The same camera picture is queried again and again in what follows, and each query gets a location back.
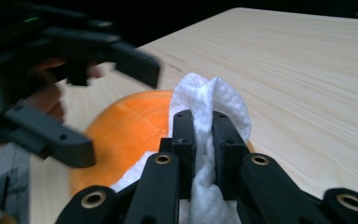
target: screw hole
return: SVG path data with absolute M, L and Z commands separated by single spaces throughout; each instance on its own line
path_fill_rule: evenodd
M 269 164 L 269 160 L 263 156 L 253 156 L 252 162 L 254 162 L 257 165 L 267 165 Z
M 63 133 L 63 134 L 61 134 L 61 135 L 60 135 L 60 137 L 59 137 L 59 138 L 60 138 L 60 140 L 62 140 L 62 141 L 63 141 L 63 140 L 65 140 L 65 139 L 67 139 L 67 138 L 68 138 L 68 135 L 66 135 L 65 133 Z
M 84 208 L 94 208 L 101 205 L 106 200 L 106 194 L 103 191 L 94 191 L 83 197 L 81 205 Z
M 159 156 L 156 156 L 155 162 L 158 164 L 167 164 L 167 163 L 171 162 L 171 159 L 172 158 L 168 155 L 159 155 Z
M 358 212 L 358 198 L 350 194 L 338 194 L 337 200 L 345 207 Z
M 178 141 L 179 141 L 180 143 L 189 143 L 189 142 L 190 142 L 189 140 L 187 140 L 187 139 L 185 139 L 185 138 L 180 138 Z

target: white tissue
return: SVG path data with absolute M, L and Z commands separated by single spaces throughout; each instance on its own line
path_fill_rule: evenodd
M 244 142 L 249 139 L 251 122 L 245 102 L 222 78 L 207 80 L 200 75 L 190 73 L 176 86 L 170 105 L 169 137 L 172 137 L 173 116 L 190 109 L 194 120 L 197 141 L 196 176 L 193 179 L 189 216 L 183 223 L 240 223 L 232 212 L 232 204 L 223 200 L 220 189 L 213 183 L 214 148 L 212 121 L 213 111 L 230 117 Z

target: wooden table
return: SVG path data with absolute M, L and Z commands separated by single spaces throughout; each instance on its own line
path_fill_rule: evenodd
M 358 191 L 358 20 L 234 8 L 141 49 L 161 59 L 162 90 L 190 72 L 231 84 L 248 105 L 249 148 L 301 189 Z M 61 83 L 68 125 L 84 131 L 118 98 L 149 90 L 111 66 L 86 89 Z M 32 165 L 31 223 L 53 223 L 70 200 L 67 168 Z

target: robotic hand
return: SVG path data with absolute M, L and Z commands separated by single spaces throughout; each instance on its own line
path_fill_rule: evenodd
M 158 60 L 122 41 L 113 29 L 112 22 L 81 12 L 0 2 L 0 143 L 14 142 L 42 159 L 52 156 L 71 167 L 95 164 L 86 136 L 63 126 L 28 98 L 46 86 L 46 79 L 40 82 L 31 73 L 58 59 L 49 69 L 55 81 L 66 78 L 68 84 L 86 86 L 90 66 L 110 62 L 116 70 L 156 88 Z

